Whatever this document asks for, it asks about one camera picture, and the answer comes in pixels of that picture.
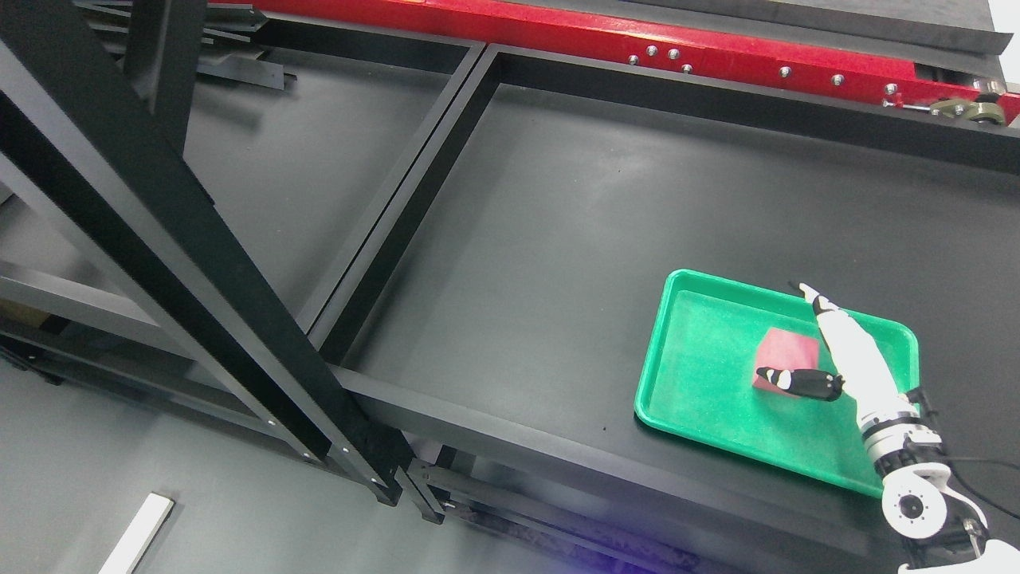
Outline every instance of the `black and white object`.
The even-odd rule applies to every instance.
[[[941,437],[921,421],[917,407],[900,395],[874,338],[810,285],[801,282],[797,289],[815,312],[818,329],[842,377],[842,393],[857,403],[857,425],[864,448],[882,478],[882,514],[904,537],[910,553],[910,564],[901,566],[900,573],[1020,572],[1020,551],[989,539],[981,509],[949,486],[952,470],[945,464]],[[774,369],[758,372],[783,390],[796,388],[797,373]],[[802,376],[811,381],[805,388],[814,385],[809,393],[821,393],[819,377]],[[933,551],[973,558],[936,565],[929,560],[937,559]]]
[[[843,395],[843,377],[818,369],[782,371],[761,367],[756,373],[779,390],[797,397],[832,402]]]

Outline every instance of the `black metal beam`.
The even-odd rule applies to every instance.
[[[420,461],[412,463],[408,474],[426,484],[490,507],[491,510],[487,511],[490,514],[645,570],[686,572],[701,562],[701,558],[692,553]]]
[[[0,10],[5,182],[292,448],[396,504],[407,441],[343,389],[75,8]]]
[[[48,352],[65,360],[101,370],[111,380],[128,379],[170,396],[185,397],[190,402],[198,403],[208,410],[224,415],[255,418],[255,415],[245,407],[244,403],[228,393],[183,379],[115,354],[83,346],[54,333],[33,329],[0,317],[0,334],[40,350],[38,355],[42,355],[42,352]]]
[[[185,149],[205,0],[135,0],[123,71],[177,152]]]

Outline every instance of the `black cable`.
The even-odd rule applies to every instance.
[[[927,418],[931,422],[931,426],[937,432],[938,428],[939,428],[939,425],[935,422],[935,417],[936,416],[940,416],[940,413],[938,413],[938,411],[936,411],[936,410],[934,410],[934,409],[931,408],[931,404],[928,403],[928,396],[927,396],[926,393],[924,393],[923,389],[921,389],[921,387],[917,387],[916,389],[914,389],[914,392],[916,392],[916,393],[914,393],[913,397],[911,397],[911,402],[914,402],[916,400],[916,402],[921,406],[921,411],[922,411],[922,413],[924,413],[924,417]],[[946,448],[945,438],[942,439],[942,451],[944,451],[944,453],[948,452],[948,450]],[[999,512],[1005,514],[1006,516],[1008,516],[1008,517],[1010,517],[1010,518],[1012,518],[1014,520],[1020,520],[1020,513],[1015,513],[1013,511],[1010,511],[1006,507],[1004,507],[1004,506],[996,503],[994,501],[991,501],[990,499],[988,499],[987,497],[985,497],[984,494],[982,494],[980,491],[978,491],[976,488],[974,488],[973,486],[971,486],[970,483],[968,483],[964,479],[963,474],[960,473],[960,470],[956,468],[956,465],[954,463],[958,463],[958,462],[959,463],[984,463],[984,464],[989,464],[989,465],[1001,465],[1001,466],[1004,466],[1004,467],[1007,467],[1007,468],[1011,468],[1011,469],[1017,470],[1017,471],[1020,471],[1020,465],[1016,465],[1016,464],[1013,464],[1013,463],[1010,463],[1010,462],[1007,462],[1007,461],[1001,461],[999,459],[984,459],[984,458],[980,458],[980,457],[948,457],[947,456],[947,457],[945,457],[945,459],[946,459],[946,465],[950,468],[950,471],[953,473],[953,477],[956,478],[957,482],[960,483],[960,486],[963,486],[964,489],[966,489],[971,494],[973,494],[977,500],[979,500],[982,503],[988,505],[989,507],[998,510]]]
[[[950,470],[953,471],[953,477],[957,479],[957,482],[960,483],[960,486],[966,488],[968,491],[970,491],[971,494],[973,494],[979,501],[988,505],[989,507],[1009,516],[1010,518],[1020,520],[1020,514],[1010,511],[1007,508],[1003,507],[1002,505],[999,505],[998,503],[989,500],[987,497],[981,494],[977,489],[968,484],[967,481],[964,480],[963,475],[960,474],[960,470],[956,468],[956,463],[986,463],[989,465],[1001,465],[1017,471],[1020,471],[1020,465],[1009,463],[1007,461],[1000,461],[999,459],[982,459],[980,457],[946,457],[946,464],[947,466],[950,467]]]

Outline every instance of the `gray floor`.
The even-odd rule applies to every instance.
[[[580,574],[233,438],[0,363],[0,572],[97,572],[145,495],[176,506],[137,572]]]

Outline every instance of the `black metal frame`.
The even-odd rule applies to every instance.
[[[321,353],[332,365],[343,363],[501,84],[1011,173],[1017,168],[1011,158],[1020,156],[1020,135],[1008,129],[987,129],[919,113],[875,109],[823,97],[794,96],[777,90],[679,76],[624,64],[490,46],[310,332],[314,343],[323,342]],[[747,536],[728,542],[736,553],[741,549],[751,552],[754,546],[749,545],[749,539],[765,539],[782,532],[794,537],[790,539],[803,540],[799,543],[814,544],[810,547],[815,550],[804,554],[805,564],[812,560],[817,564],[840,560],[863,565],[870,559],[894,561],[899,556],[899,549],[884,525],[875,524],[869,531],[846,529],[810,514],[792,513],[760,499],[736,494],[720,485],[667,476],[661,470],[632,461],[624,463],[596,449],[347,369],[334,369],[347,387],[360,396],[366,411],[380,421],[459,450],[484,453],[511,468],[607,500],[618,499],[625,492],[630,505],[655,508],[660,515],[699,516],[697,520],[711,523],[710,530],[720,538],[743,530]]]
[[[403,435],[344,392],[75,8],[5,6],[0,41],[12,190],[292,449],[395,505]]]
[[[307,331],[312,343],[309,346],[305,333],[294,324],[206,202],[187,166],[168,144],[159,142],[152,117],[124,80],[107,65],[108,58],[99,57],[102,54],[92,45],[94,40],[90,43],[88,30],[82,30],[81,22],[72,21],[57,4],[37,3],[42,4],[49,6],[52,13],[19,13],[15,15],[23,17],[5,17],[0,22],[0,65],[4,66],[0,87],[5,94],[0,112],[5,126],[12,126],[0,135],[4,152],[0,164],[5,180],[9,176],[8,182],[14,184],[19,195],[30,199],[49,220],[60,223],[91,260],[124,285],[141,316],[125,320],[123,333],[131,334],[132,321],[149,330],[161,325],[189,355],[219,374],[220,380],[243,400],[244,410],[253,416],[220,404],[222,397],[209,401],[206,392],[166,378],[165,374],[139,370],[137,365],[111,357],[90,358],[90,354],[94,355],[90,350],[66,348],[59,341],[0,324],[0,331],[9,336],[23,337],[21,341],[79,363],[72,368],[61,361],[47,360],[36,363],[37,369],[131,396],[160,409],[180,411],[181,403],[189,403],[188,416],[201,419],[196,414],[205,413],[209,417],[206,422],[223,421],[222,411],[232,411],[244,418],[235,429],[242,433],[249,429],[245,423],[255,427],[256,422],[261,424],[272,417],[292,430],[284,438],[297,453],[315,455],[327,470],[348,474],[354,480],[382,480],[387,486],[374,491],[391,504],[403,487],[423,516],[434,522],[452,510],[443,506],[445,494],[437,489],[456,491],[469,486],[481,498],[473,488],[486,485],[465,486],[457,482],[464,477],[457,479],[443,472],[435,476],[450,480],[431,478],[432,473],[425,477],[425,466],[411,458],[403,438],[395,437],[399,433],[394,429],[465,452],[483,453],[501,464],[606,500],[625,498],[626,506],[654,509],[648,512],[675,517],[674,523],[680,526],[696,521],[711,523],[706,531],[732,542],[734,553],[753,549],[755,542],[777,533],[823,547],[824,554],[815,553],[811,557],[814,562],[807,560],[807,566],[796,571],[836,560],[867,565],[869,554],[880,558],[898,555],[895,545],[876,534],[877,530],[843,531],[839,525],[808,513],[790,512],[722,486],[696,483],[598,449],[328,366],[316,356],[314,348],[321,347],[327,361],[341,363],[501,84],[1007,172],[1015,172],[1011,161],[1020,155],[1020,136],[951,123],[944,118],[911,116],[902,110],[790,96],[775,90],[499,46],[490,47],[477,62],[472,57],[477,55],[475,45],[444,48],[442,42],[412,36],[387,40],[392,42],[391,49],[366,50],[358,38],[376,38],[377,33],[358,31],[351,36],[354,40],[350,44],[338,45],[327,38],[333,34],[329,29],[336,27],[297,18],[273,20],[259,31],[257,41],[295,47],[298,42],[308,42],[303,49],[311,45],[337,55],[452,70],[440,103],[384,185],[392,192],[376,196],[369,209],[371,216],[359,222],[354,239],[342,246],[328,269],[327,275],[336,280],[320,284],[316,298],[299,314],[298,324]],[[50,37],[40,35],[54,24],[66,32],[60,37],[68,38],[82,51],[82,61],[74,60],[82,69],[70,70],[59,82],[57,54],[36,49],[45,47]],[[307,25],[315,28],[303,28]],[[448,49],[463,56],[459,63],[432,63],[443,58],[428,50]],[[10,58],[8,50],[17,58]],[[22,64],[30,69],[23,69]],[[108,85],[97,86],[91,94],[76,92],[97,82]],[[762,109],[770,113],[762,114]],[[87,110],[96,117],[87,116]],[[124,159],[129,151],[132,161]],[[137,158],[155,169],[143,172]],[[187,185],[172,194],[161,193],[166,186],[160,182],[168,180]],[[124,191],[125,182],[134,193]],[[71,189],[75,193],[58,193]],[[324,306],[315,304],[326,300]],[[152,319],[147,322],[142,316]],[[355,394],[357,405],[346,396],[338,399],[341,387],[337,380]],[[144,386],[143,396],[133,395],[139,393],[133,383]],[[152,389],[165,395],[154,395]],[[210,410],[220,414],[209,416]],[[368,420],[390,428],[368,422],[361,410]],[[352,430],[350,425],[358,428]],[[264,436],[264,430],[255,434]],[[359,440],[381,440],[384,445],[376,450]],[[276,448],[280,443],[271,445]],[[363,455],[364,464],[338,468],[335,461],[346,460],[348,451],[355,458],[359,453]],[[500,501],[497,506],[521,503],[514,497]],[[549,509],[516,514],[546,511]],[[741,536],[727,538],[729,529],[741,530]]]
[[[208,8],[207,20],[216,17],[217,9],[219,8],[215,6]],[[379,182],[371,203],[365,208],[364,216],[349,233],[350,240],[339,246],[334,260],[323,270],[321,280],[315,284],[314,291],[297,312],[295,319],[307,333],[347,272],[350,261],[361,249],[361,239],[376,224],[395,190],[417,159],[436,124],[473,67],[481,53],[481,44],[284,14],[273,14],[268,20],[259,20],[252,25],[257,32],[253,40],[267,47],[449,74],[445,88],[417,129],[406,145],[394,154],[392,168]],[[130,299],[95,290],[89,284],[0,260],[0,296],[169,353],[187,356]]]

